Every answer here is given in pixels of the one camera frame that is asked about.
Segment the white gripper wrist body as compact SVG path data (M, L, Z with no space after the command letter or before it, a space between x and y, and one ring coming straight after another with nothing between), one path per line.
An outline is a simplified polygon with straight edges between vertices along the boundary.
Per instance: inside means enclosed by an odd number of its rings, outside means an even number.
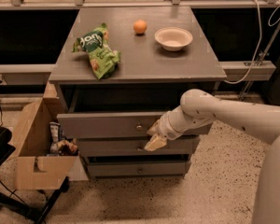
M157 135L163 139L176 140L188 130L194 130L212 123L212 118L199 118L187 114L178 106L163 114L159 119Z

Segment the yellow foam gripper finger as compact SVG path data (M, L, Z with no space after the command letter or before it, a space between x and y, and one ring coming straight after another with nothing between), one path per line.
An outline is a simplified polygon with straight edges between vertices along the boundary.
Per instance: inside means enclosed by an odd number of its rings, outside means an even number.
M153 125L147 130L147 135L153 136L154 134L159 134L160 121L157 119Z
M167 145L167 139L157 133L153 134L151 139L145 145L146 151L154 151Z

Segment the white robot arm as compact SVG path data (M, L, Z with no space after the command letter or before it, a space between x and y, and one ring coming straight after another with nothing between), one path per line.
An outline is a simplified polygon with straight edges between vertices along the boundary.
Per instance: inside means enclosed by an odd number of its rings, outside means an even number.
M280 224L280 106L220 100L192 89L147 130L150 140L145 150L165 147L169 140L216 120L271 146L259 175L252 224Z

